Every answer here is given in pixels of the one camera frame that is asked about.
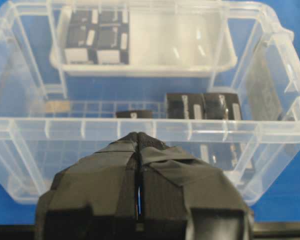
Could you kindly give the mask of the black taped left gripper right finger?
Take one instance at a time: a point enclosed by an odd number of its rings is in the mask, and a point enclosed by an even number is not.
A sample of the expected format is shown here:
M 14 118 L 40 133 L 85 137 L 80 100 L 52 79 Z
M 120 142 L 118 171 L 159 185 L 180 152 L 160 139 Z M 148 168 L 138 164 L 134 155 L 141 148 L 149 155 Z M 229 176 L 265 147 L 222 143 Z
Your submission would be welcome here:
M 140 132 L 147 240 L 251 240 L 254 216 L 224 172 Z

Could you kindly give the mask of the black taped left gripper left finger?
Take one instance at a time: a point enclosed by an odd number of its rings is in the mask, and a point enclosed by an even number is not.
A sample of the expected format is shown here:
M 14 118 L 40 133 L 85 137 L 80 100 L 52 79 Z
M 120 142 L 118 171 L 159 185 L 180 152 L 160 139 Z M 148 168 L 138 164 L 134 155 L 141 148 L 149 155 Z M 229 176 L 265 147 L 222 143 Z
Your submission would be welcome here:
M 131 240 L 136 235 L 137 134 L 58 172 L 38 200 L 37 240 Z

